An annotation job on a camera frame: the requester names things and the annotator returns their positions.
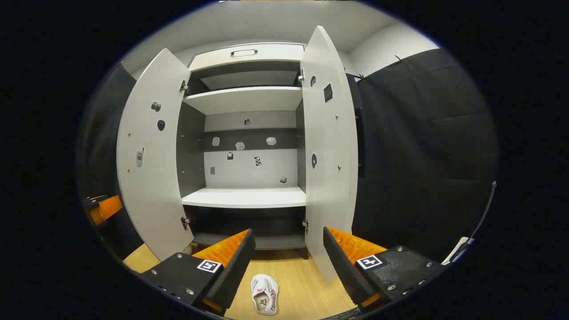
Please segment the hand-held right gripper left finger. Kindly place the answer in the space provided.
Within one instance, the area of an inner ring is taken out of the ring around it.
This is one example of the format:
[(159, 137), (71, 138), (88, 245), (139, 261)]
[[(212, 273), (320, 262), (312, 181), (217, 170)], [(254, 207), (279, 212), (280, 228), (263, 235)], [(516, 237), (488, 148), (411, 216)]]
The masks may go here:
[(193, 255), (176, 252), (138, 277), (185, 306), (223, 316), (255, 249), (254, 231), (246, 229)]

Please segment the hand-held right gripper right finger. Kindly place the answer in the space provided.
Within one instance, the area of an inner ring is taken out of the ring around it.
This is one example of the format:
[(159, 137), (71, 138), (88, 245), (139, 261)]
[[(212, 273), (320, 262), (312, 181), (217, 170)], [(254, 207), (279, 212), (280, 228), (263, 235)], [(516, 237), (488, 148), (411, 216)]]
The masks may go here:
[(345, 291), (362, 313), (390, 307), (447, 269), (406, 246), (384, 248), (332, 227), (323, 245)]

